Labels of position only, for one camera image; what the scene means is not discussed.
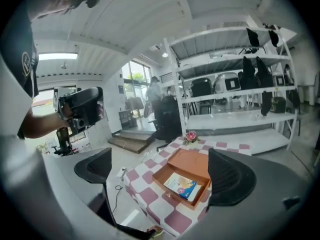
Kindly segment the person's left hand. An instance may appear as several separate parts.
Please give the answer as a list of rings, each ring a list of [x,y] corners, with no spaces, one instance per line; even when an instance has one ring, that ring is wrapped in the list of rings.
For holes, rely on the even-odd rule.
[[[71,119],[72,116],[73,116],[73,111],[71,110],[70,106],[69,106],[67,103],[65,103],[65,104],[61,107],[61,112],[62,112],[62,115],[63,115],[62,119],[63,119],[64,121],[68,121],[68,120]]]

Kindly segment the person's black t-shirt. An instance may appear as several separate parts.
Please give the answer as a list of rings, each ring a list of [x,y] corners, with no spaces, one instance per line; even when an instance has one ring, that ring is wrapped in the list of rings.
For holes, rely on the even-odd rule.
[[[31,98],[36,97],[39,94],[36,76],[39,55],[25,3],[16,9],[4,28],[0,38],[0,52],[24,91]]]

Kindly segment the blue illustrated booklet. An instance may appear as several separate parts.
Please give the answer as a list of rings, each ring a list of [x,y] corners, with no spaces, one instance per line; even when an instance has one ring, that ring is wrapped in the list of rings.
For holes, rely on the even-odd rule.
[[[163,185],[188,202],[193,202],[196,199],[196,196],[202,187],[196,181],[186,178],[176,172],[174,172]]]

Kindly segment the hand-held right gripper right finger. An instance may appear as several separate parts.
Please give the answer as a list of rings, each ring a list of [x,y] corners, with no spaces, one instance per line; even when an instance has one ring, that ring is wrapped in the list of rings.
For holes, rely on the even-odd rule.
[[[214,148],[208,151],[208,173],[205,214],[177,240],[272,240],[311,188],[282,164]]]

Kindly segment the orange cardboard box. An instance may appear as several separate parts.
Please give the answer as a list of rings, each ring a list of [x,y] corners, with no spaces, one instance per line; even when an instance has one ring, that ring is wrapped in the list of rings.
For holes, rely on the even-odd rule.
[[[208,173],[209,157],[194,150],[179,148],[167,160],[167,162],[152,175],[153,181],[161,187],[169,196],[194,210],[203,196],[208,193],[211,179]],[[164,186],[164,182],[173,174],[177,173],[183,177],[197,182],[201,185],[194,201],[190,202],[181,198],[177,193]]]

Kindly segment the group of black hanging bags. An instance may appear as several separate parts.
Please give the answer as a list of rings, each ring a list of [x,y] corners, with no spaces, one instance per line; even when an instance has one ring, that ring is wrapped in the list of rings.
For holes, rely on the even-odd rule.
[[[258,34],[249,28],[246,28],[249,42],[253,47],[259,47],[260,42]],[[272,45],[276,48],[279,42],[279,36],[274,30],[269,30],[269,37]],[[256,57],[256,67],[253,66],[252,62],[244,56],[242,59],[243,71],[242,74],[238,73],[240,86],[242,90],[257,89],[257,88],[269,88],[274,87],[273,78],[271,71],[267,68],[265,63],[260,57]],[[300,109],[300,97],[296,89],[286,91],[288,99],[291,102],[294,109]],[[263,117],[266,117],[271,109],[271,98],[273,94],[271,92],[264,91],[262,94],[262,105],[260,113]]]

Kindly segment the white metal shelf rack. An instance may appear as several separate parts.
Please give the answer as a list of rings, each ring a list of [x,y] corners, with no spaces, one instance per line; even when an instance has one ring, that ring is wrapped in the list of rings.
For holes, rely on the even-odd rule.
[[[256,32],[259,47],[250,44],[246,28]],[[272,45],[269,30],[279,37]],[[251,146],[252,154],[260,154],[291,146],[295,132],[300,130],[300,109],[294,109],[287,91],[297,90],[294,62],[288,45],[276,26],[233,26],[206,30],[174,41],[165,41],[172,80],[178,103],[182,133],[195,131],[215,141],[240,142]],[[293,86],[242,89],[214,93],[217,76],[224,73],[243,73],[243,57],[254,67],[260,57],[269,71],[283,73],[290,66]],[[212,94],[192,97],[191,83],[208,78]],[[269,112],[262,116],[262,93],[286,99],[286,112]]]

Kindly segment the pink white checkered tablecloth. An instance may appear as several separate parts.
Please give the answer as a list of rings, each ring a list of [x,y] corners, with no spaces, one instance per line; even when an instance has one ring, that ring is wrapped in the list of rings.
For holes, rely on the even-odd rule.
[[[204,217],[211,196],[211,186],[205,187],[199,204],[195,209],[191,209],[169,197],[168,193],[153,180],[152,175],[162,169],[168,159],[180,148],[206,155],[209,148],[248,156],[252,154],[251,146],[244,142],[200,140],[190,145],[184,145],[183,142],[183,137],[176,138],[153,158],[136,166],[124,176],[126,191],[140,206],[145,216],[174,237],[183,234]]]

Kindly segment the white silver kitchen appliance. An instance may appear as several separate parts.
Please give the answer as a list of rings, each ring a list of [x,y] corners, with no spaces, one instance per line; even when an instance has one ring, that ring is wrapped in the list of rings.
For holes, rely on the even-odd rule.
[[[271,75],[272,75],[273,85],[275,87],[282,87],[286,85],[285,77],[283,73],[279,71],[273,71]]]

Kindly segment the person's left forearm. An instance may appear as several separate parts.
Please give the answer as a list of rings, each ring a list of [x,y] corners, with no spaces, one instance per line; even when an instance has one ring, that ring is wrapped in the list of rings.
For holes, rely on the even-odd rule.
[[[57,112],[34,115],[32,107],[30,107],[20,129],[25,138],[38,139],[53,131],[68,127],[69,123],[61,119]]]

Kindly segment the black office chair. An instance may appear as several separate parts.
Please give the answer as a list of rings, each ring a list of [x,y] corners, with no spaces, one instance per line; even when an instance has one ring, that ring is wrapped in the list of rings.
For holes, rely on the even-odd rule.
[[[54,154],[63,157],[73,155],[73,149],[69,138],[69,131],[67,127],[62,127],[56,131],[56,136],[59,143],[59,149],[57,146],[52,146],[54,148]]]
[[[152,103],[154,110],[155,133],[152,136],[165,144],[158,146],[156,151],[168,146],[176,138],[182,136],[182,126],[178,107],[178,101],[173,95],[165,96],[162,100]]]

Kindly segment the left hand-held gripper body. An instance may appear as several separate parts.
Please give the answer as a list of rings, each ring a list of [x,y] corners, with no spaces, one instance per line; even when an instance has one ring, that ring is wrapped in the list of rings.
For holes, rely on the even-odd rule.
[[[77,87],[54,87],[53,88],[53,108],[58,113],[59,117],[68,123],[67,132],[68,135],[78,135],[86,130],[84,120],[82,118],[67,116],[63,107],[65,106],[66,98],[70,95],[81,91],[81,88]]]

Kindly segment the black round kitchen appliance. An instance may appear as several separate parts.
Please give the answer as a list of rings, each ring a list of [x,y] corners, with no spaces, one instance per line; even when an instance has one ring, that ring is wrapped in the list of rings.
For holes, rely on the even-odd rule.
[[[287,100],[284,97],[272,97],[270,112],[284,114],[286,112]]]

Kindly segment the white power strip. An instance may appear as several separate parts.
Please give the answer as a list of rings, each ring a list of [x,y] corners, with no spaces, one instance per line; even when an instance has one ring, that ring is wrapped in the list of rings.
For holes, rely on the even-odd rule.
[[[124,176],[127,173],[127,168],[126,167],[121,167],[120,170],[118,171],[116,177],[119,178],[120,181],[124,181]]]

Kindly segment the pink flower ornament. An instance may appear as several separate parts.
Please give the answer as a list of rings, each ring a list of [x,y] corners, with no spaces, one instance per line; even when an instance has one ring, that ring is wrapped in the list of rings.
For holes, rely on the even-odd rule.
[[[183,145],[188,146],[193,143],[199,142],[200,139],[195,131],[187,132],[183,137]]]

